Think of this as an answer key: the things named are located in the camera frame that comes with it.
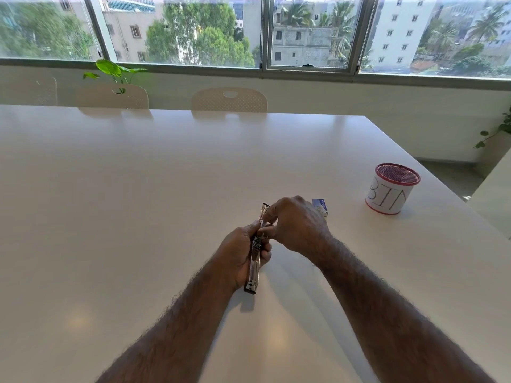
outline chair backrest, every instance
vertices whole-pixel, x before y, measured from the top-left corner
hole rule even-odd
[[[266,97],[259,91],[241,87],[215,87],[196,92],[192,110],[268,112]]]
[[[3,103],[57,106],[57,80],[54,77],[27,77],[2,86]]]
[[[112,109],[149,109],[147,92],[137,85],[96,83],[76,91],[76,106]]]

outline floor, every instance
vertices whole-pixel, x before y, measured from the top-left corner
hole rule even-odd
[[[468,164],[436,161],[420,161],[435,177],[442,181],[452,192],[467,201],[481,185],[484,178]]]

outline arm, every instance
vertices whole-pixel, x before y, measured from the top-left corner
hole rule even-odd
[[[193,383],[199,380],[218,325],[248,273],[250,237],[259,222],[239,227],[189,282],[163,317],[126,350],[98,383]],[[266,239],[262,264],[271,257]]]
[[[332,237],[324,218],[301,197],[272,205],[259,230],[307,257],[341,303],[382,383],[493,382],[441,330]]]

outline potted plant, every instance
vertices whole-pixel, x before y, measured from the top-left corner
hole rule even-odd
[[[99,59],[96,61],[96,67],[98,70],[102,71],[106,75],[110,75],[113,79],[113,81],[117,84],[131,84],[131,79],[133,79],[133,76],[139,72],[147,71],[146,68],[128,68],[120,66],[116,63],[111,62],[107,59]],[[83,74],[83,79],[85,78],[92,78],[97,79],[99,78],[98,74],[94,74],[93,72],[85,72]],[[124,94],[126,92],[126,89],[120,87],[119,92],[116,92],[116,94]]]
[[[476,171],[486,177],[498,164],[502,157],[511,148],[511,108],[509,113],[502,113],[504,120],[490,135],[490,132],[482,130],[480,135],[486,137],[479,141],[474,148],[484,148],[480,161],[476,165]]]

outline glass pane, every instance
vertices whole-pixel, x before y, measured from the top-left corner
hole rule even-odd
[[[0,57],[98,59],[80,0],[1,0],[0,15]]]
[[[259,68],[261,0],[100,3],[119,62]]]
[[[380,0],[361,72],[511,78],[510,1]]]
[[[346,68],[361,0],[275,0],[272,66]]]

